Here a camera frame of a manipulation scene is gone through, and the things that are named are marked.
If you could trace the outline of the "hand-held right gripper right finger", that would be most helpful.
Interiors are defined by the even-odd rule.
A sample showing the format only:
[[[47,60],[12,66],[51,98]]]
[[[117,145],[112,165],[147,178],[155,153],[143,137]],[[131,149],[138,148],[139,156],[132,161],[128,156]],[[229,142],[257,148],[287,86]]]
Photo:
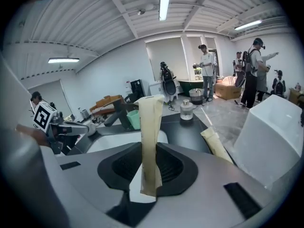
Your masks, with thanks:
[[[300,160],[304,128],[302,109],[271,95],[252,107],[234,144],[234,160],[269,188]]]

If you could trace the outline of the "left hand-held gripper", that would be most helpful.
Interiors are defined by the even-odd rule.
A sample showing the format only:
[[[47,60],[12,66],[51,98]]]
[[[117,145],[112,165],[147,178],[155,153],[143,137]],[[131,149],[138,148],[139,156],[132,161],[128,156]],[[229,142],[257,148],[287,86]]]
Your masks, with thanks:
[[[46,102],[40,102],[34,110],[33,124],[46,134],[54,154],[66,155],[80,135],[91,136],[96,132],[94,123],[65,121],[62,112]]]

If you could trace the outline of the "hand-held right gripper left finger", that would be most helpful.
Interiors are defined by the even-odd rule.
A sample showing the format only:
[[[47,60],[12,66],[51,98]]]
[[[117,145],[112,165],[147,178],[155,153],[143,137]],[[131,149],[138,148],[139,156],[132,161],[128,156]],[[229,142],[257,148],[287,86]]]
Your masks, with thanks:
[[[7,228],[68,228],[42,151],[30,136],[0,131],[0,224]]]

